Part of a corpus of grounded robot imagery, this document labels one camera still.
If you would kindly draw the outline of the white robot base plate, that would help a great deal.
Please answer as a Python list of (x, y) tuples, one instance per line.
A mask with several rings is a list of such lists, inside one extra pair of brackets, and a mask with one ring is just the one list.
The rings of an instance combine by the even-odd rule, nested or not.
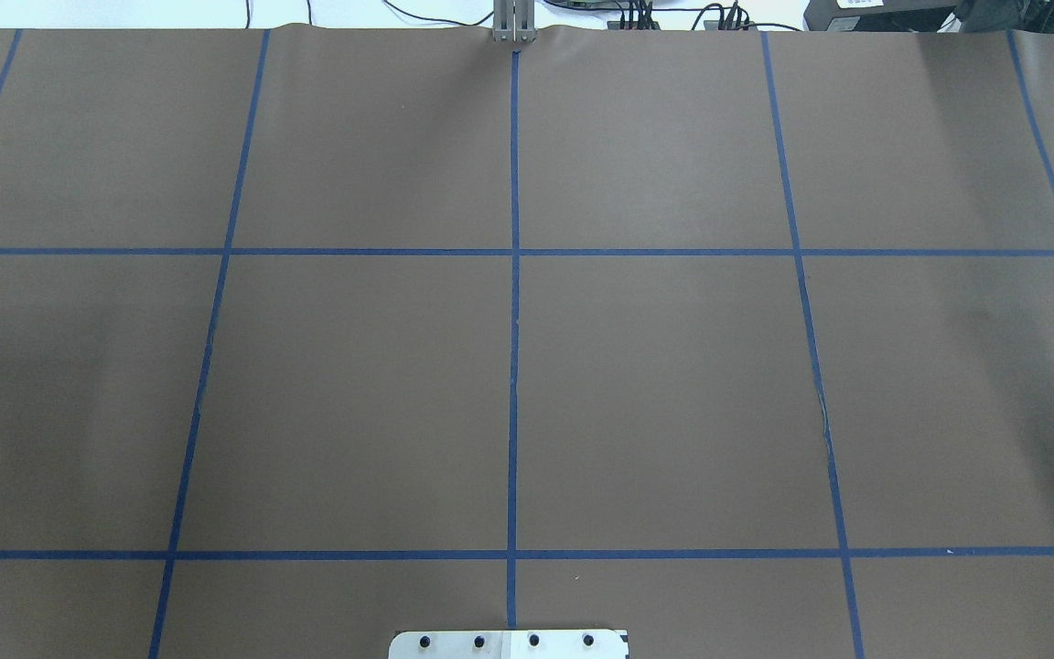
[(618, 629), (407, 631), (392, 638), (389, 658), (629, 658)]

